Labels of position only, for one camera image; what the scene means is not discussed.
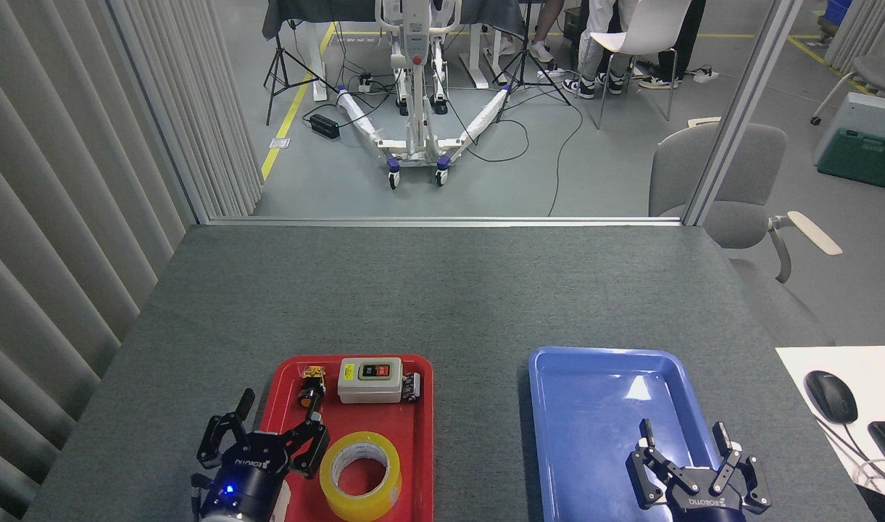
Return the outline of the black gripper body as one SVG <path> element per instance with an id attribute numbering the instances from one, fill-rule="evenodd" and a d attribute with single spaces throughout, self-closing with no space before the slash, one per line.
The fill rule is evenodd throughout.
<path id="1" fill-rule="evenodd" d="M 252 432 L 248 448 L 233 444 L 221 453 L 213 479 L 196 475 L 197 521 L 270 521 L 284 515 L 290 500 L 279 435 Z"/>
<path id="2" fill-rule="evenodd" d="M 673 478 L 665 486 L 665 498 L 673 521 L 747 521 L 741 496 L 731 485 L 720 493 L 710 486 L 717 472 L 709 468 L 687 468 L 685 475 L 697 483 L 699 492 L 688 492 Z"/>

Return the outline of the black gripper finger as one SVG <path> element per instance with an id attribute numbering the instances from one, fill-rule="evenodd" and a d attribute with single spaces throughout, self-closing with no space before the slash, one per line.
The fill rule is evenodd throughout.
<path id="1" fill-rule="evenodd" d="M 319 412 L 307 413 L 305 420 L 279 435 L 286 463 L 279 474 L 282 479 L 299 473 L 312 480 L 322 465 L 330 443 L 329 430 Z"/>
<path id="2" fill-rule="evenodd" d="M 687 495 L 694 494 L 694 480 L 687 475 L 684 467 L 675 465 L 655 446 L 653 427 L 648 418 L 639 423 L 640 439 L 636 449 L 627 459 L 636 501 L 641 509 L 668 503 L 665 496 L 672 489 L 681 489 Z"/>
<path id="3" fill-rule="evenodd" d="M 710 483 L 710 493 L 721 501 L 723 508 L 738 515 L 767 511 L 771 495 L 763 461 L 754 454 L 744 454 L 740 443 L 729 436 L 724 422 L 713 424 L 712 435 L 723 459 Z"/>
<path id="4" fill-rule="evenodd" d="M 223 443 L 224 436 L 233 435 L 236 445 L 240 448 L 248 448 L 248 436 L 244 429 L 244 421 L 248 417 L 248 413 L 254 405 L 253 389 L 244 390 L 239 403 L 233 412 L 223 415 L 213 415 L 208 420 L 207 428 L 204 435 L 201 436 L 201 442 L 197 450 L 197 460 L 204 469 L 213 469 L 220 466 L 223 462 L 221 456 L 220 445 Z"/>

